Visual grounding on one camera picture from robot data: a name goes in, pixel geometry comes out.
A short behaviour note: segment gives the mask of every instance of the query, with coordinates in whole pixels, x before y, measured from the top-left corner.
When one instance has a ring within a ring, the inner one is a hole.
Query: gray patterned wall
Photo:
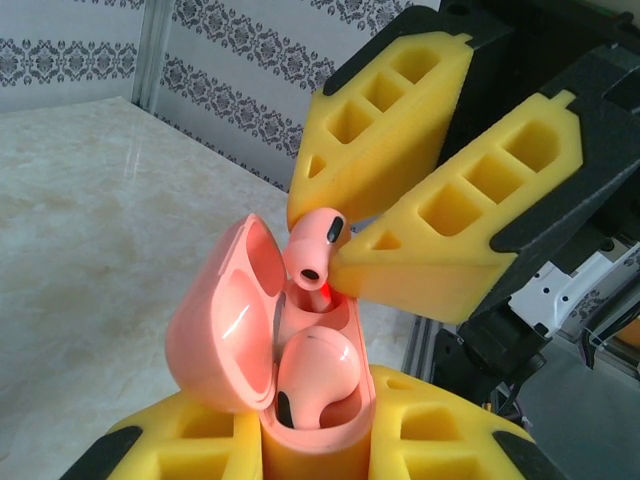
[[[410,4],[176,0],[153,113],[286,191],[311,93]]]
[[[0,113],[131,99],[144,0],[0,0]]]

